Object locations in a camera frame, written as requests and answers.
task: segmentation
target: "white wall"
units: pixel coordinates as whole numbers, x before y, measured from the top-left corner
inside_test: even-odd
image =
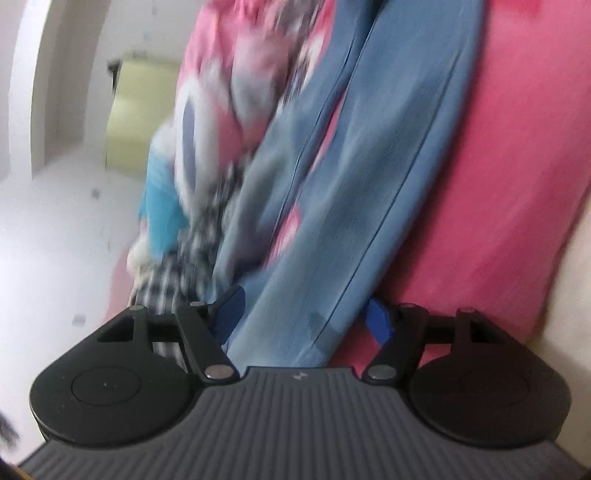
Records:
[[[112,104],[107,63],[130,51],[180,61],[202,3],[69,0],[48,88],[46,142],[84,141],[103,151]]]
[[[0,180],[9,172],[8,91],[14,45],[26,0],[7,0],[0,4]]]

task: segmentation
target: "tiled floor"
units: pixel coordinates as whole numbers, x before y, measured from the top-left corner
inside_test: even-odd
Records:
[[[142,184],[96,154],[60,154],[26,186],[0,184],[0,411],[21,435],[19,462],[43,438],[28,406],[35,376],[105,314],[113,268],[137,231]]]

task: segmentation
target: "plaid fabric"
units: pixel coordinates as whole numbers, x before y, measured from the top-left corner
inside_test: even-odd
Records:
[[[240,191],[248,164],[249,159],[244,159],[228,168],[208,197],[199,220],[180,239],[178,250],[163,258],[137,287],[132,305],[144,305],[153,314],[174,313],[180,304],[204,297],[224,236],[226,207]]]

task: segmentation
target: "blue denim pants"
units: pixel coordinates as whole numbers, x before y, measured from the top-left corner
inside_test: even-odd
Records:
[[[483,1],[374,9],[337,0],[323,59],[270,126],[237,199],[212,297],[243,288],[242,314],[217,325],[241,371],[327,363],[417,217],[459,123]],[[333,139],[310,171],[341,98]],[[294,204],[297,233],[264,265]]]

